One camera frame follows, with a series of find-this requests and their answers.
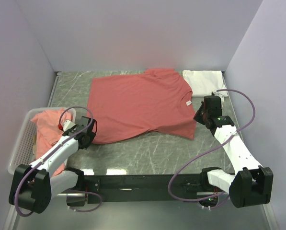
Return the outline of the dark red t-shirt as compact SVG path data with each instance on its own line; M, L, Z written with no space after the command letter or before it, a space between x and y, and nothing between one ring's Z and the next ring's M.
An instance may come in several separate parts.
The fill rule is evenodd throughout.
M97 121L94 144L148 132L194 138L192 89L173 69L94 78L87 107Z

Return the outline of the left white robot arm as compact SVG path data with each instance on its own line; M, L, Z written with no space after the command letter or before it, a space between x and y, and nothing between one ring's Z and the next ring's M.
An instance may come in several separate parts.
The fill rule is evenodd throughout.
M65 190L82 189L82 170L66 168L54 176L64 161L80 149L90 146L96 133L97 122L83 116L78 124L66 129L60 140L42 157L29 165L20 164L14 171L9 203L22 217L42 213L51 199Z

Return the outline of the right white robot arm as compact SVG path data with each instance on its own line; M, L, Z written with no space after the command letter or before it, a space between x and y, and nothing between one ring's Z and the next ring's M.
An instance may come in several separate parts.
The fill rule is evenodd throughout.
M222 145L235 174L219 167L205 168L201 181L205 187L215 186L229 194L236 208L268 204L271 200L273 172L263 167L249 152L232 119L222 114L221 98L205 96L195 121L206 126Z

